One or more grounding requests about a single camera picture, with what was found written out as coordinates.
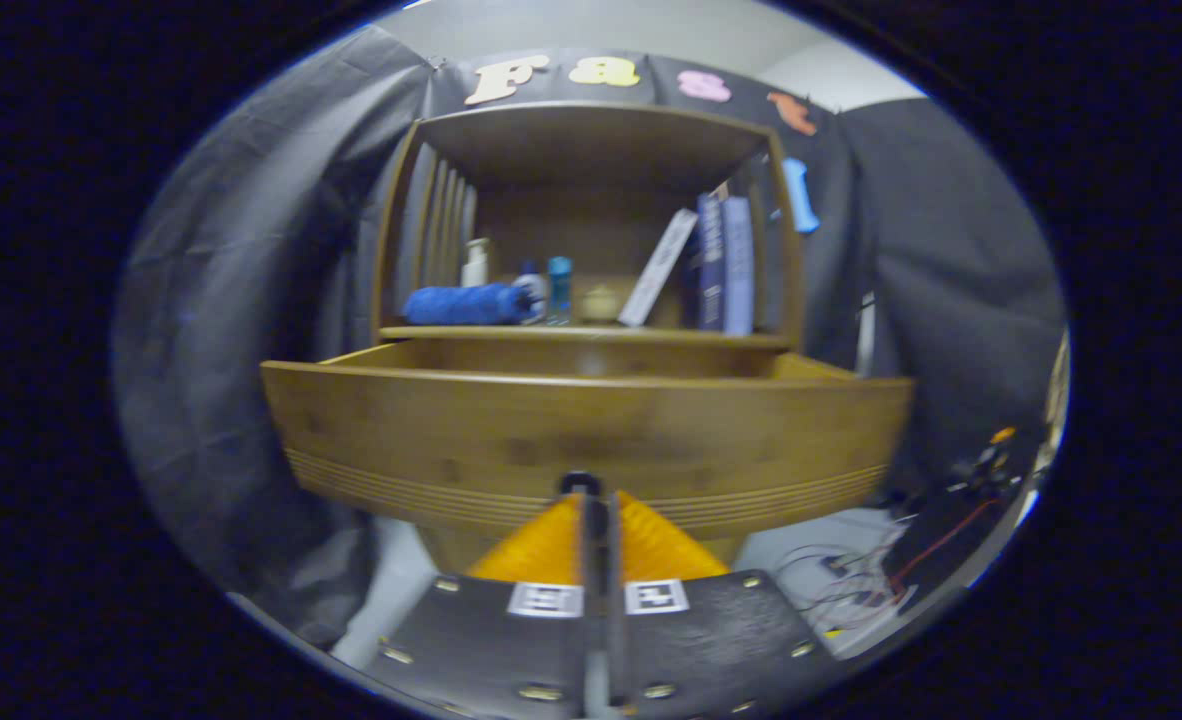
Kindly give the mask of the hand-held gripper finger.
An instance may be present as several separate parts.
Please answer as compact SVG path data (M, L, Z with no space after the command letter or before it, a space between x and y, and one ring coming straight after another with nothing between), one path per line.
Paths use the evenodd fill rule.
M437 571L376 638L379 685L454 719L579 719L600 596L599 497L551 502L465 571Z
M622 502L606 505L606 687L623 719L774 719L842 677L764 570L629 580Z

